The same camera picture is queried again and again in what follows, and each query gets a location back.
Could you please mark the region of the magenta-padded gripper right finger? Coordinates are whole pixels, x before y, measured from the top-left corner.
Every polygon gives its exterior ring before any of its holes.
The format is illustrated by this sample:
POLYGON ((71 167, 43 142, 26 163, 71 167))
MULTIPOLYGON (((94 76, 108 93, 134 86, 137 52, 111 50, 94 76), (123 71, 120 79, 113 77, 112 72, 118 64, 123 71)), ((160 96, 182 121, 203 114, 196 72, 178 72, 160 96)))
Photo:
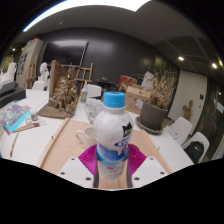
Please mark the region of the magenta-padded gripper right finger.
POLYGON ((129 188, 140 188, 168 175, 155 157, 147 157, 133 144, 128 147, 126 180, 129 188))

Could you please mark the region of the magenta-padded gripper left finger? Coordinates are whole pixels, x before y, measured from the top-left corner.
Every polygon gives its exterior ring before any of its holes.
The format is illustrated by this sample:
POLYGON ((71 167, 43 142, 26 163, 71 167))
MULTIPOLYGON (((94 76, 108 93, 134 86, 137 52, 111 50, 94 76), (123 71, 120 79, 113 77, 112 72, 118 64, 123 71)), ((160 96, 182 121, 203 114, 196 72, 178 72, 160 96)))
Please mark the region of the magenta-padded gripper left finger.
POLYGON ((96 145, 89 147, 78 157, 69 158, 57 175, 84 188, 97 188, 99 173, 96 145))

